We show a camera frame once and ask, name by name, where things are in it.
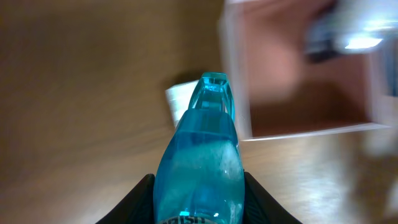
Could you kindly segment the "green white small box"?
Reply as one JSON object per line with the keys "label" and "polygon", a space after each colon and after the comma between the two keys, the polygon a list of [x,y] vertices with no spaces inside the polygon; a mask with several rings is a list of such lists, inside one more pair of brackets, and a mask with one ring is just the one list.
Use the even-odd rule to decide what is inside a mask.
{"label": "green white small box", "polygon": [[184,112],[188,110],[190,98],[197,83],[198,80],[185,82],[174,85],[165,91],[166,99],[170,108],[170,113],[172,115],[172,121],[175,127],[178,126],[178,123]]}

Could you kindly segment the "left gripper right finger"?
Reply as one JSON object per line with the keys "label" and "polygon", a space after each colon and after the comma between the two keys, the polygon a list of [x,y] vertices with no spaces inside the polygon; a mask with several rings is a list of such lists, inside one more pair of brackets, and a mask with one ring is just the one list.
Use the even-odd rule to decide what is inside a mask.
{"label": "left gripper right finger", "polygon": [[243,224],[302,224],[248,172],[244,173]]}

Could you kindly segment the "clear purple soap pump bottle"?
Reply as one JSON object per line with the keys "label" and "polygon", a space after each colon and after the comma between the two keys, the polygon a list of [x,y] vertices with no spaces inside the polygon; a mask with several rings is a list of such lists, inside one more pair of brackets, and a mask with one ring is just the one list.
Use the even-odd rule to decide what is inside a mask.
{"label": "clear purple soap pump bottle", "polygon": [[305,36],[307,60],[321,63],[366,54],[397,38],[397,0],[338,0],[313,19]]}

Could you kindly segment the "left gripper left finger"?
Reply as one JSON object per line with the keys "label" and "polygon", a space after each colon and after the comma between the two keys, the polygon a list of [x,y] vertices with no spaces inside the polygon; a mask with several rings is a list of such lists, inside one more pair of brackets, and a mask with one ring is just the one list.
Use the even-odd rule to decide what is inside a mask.
{"label": "left gripper left finger", "polygon": [[153,190],[155,175],[139,183],[96,224],[154,224]]}

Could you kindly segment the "blue mouthwash bottle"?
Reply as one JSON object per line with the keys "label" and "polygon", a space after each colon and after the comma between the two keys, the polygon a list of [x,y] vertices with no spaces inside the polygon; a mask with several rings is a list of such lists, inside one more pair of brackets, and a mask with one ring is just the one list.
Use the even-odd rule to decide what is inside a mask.
{"label": "blue mouthwash bottle", "polygon": [[225,73],[199,79],[154,184],[156,223],[241,223],[244,169]]}

